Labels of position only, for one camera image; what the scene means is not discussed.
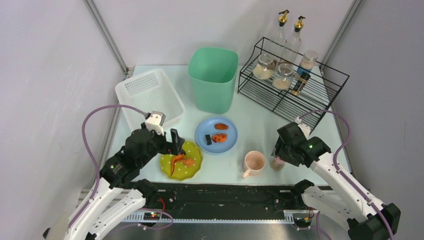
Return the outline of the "pink lid spice jar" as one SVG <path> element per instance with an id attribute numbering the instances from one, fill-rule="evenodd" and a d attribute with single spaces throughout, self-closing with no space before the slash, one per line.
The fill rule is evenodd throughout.
<path id="1" fill-rule="evenodd" d="M 270 159 L 270 167 L 275 171 L 280 171 L 285 166 L 285 161 L 278 156 L 272 156 Z"/>

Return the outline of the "green polka dot plate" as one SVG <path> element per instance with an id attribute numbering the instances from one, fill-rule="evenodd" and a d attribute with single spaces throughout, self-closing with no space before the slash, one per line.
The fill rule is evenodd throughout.
<path id="1" fill-rule="evenodd" d="M 195 165 L 192 167 L 186 167 L 183 164 L 183 161 L 179 161 L 175 164 L 175 170 L 171 176 L 171 161 L 175 155 L 162 154 L 159 158 L 160 169 L 170 179 L 184 181 L 192 178 L 201 169 L 203 161 L 201 148 L 192 141 L 185 141 L 182 149 L 186 151 L 184 159 L 193 159 L 195 161 Z"/>

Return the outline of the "blue plate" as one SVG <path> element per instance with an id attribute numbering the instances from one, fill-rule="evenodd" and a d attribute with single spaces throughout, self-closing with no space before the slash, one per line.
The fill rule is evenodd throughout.
<path id="1" fill-rule="evenodd" d="M 215 129 L 214 125 L 223 123 L 229 126 L 227 130 Z M 215 134 L 227 134 L 227 140 L 222 143 L 217 143 L 212 140 L 212 145 L 207 145 L 205 135 L 210 135 L 211 138 Z M 223 154 L 231 150 L 238 140 L 238 131 L 236 126 L 227 118 L 214 116 L 203 120 L 195 131 L 195 141 L 197 145 L 204 151 L 211 154 Z"/>

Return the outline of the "large glass jar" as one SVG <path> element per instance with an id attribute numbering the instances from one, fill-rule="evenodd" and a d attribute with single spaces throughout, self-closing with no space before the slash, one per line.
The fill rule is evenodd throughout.
<path id="1" fill-rule="evenodd" d="M 294 68 L 289 63 L 281 63 L 276 68 L 272 85 L 279 90 L 288 90 L 294 77 Z"/>

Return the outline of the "small black cap spice bottle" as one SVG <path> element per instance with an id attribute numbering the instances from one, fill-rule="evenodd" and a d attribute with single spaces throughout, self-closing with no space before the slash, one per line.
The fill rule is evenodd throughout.
<path id="1" fill-rule="evenodd" d="M 308 83 L 308 80 L 310 79 L 310 74 L 306 71 L 304 71 L 300 77 L 298 78 L 296 84 L 294 85 L 293 89 L 291 90 L 291 94 L 298 97 L 300 95 L 300 92 L 305 87 L 305 85 Z"/>

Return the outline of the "glass jar with light powder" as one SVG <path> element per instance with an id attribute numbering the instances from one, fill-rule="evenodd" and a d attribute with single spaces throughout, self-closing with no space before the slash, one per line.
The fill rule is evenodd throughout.
<path id="1" fill-rule="evenodd" d="M 258 80 L 267 80 L 274 75 L 274 69 L 273 58 L 268 54 L 261 54 L 255 61 L 252 73 Z"/>

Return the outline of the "spice shaker white lid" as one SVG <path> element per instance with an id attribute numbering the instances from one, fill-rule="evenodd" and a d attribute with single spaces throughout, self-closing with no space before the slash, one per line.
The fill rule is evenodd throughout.
<path id="1" fill-rule="evenodd" d="M 300 60 L 300 63 L 297 68 L 297 75 L 300 77 L 303 73 L 310 73 L 315 66 L 315 63 L 318 59 L 319 54 L 313 50 L 306 50 Z"/>

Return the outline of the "glass oil bottle gold cap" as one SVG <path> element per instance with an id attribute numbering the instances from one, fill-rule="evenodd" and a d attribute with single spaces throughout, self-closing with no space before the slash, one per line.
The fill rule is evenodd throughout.
<path id="1" fill-rule="evenodd" d="M 301 30 L 304 27 L 304 16 L 300 15 L 294 24 L 292 34 L 285 40 L 284 48 L 281 53 L 281 63 L 294 64 L 298 56 L 298 52 L 302 45 Z"/>

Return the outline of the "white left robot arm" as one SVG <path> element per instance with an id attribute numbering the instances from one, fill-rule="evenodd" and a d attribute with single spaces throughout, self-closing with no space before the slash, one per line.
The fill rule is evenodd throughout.
<path id="1" fill-rule="evenodd" d="M 178 155 L 183 151 L 184 138 L 174 128 L 170 130 L 171 141 L 165 134 L 141 128 L 126 138 L 121 149 L 109 158 L 100 170 L 98 185 L 94 185 L 78 207 L 76 213 L 63 214 L 53 227 L 43 233 L 46 240 L 100 240 L 124 218 L 141 209 L 157 188 L 147 179 L 133 184 L 132 189 L 115 205 L 109 204 L 140 170 L 158 154 Z"/>

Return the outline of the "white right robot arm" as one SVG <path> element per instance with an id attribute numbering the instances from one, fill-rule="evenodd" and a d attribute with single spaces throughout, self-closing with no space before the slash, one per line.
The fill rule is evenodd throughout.
<path id="1" fill-rule="evenodd" d="M 337 194 L 328 195 L 304 179 L 291 192 L 300 201 L 338 223 L 352 240 L 389 240 L 399 228 L 401 211 L 385 204 L 364 188 L 335 159 L 330 147 L 300 120 L 277 130 L 273 157 L 294 166 L 306 166 L 319 175 Z"/>

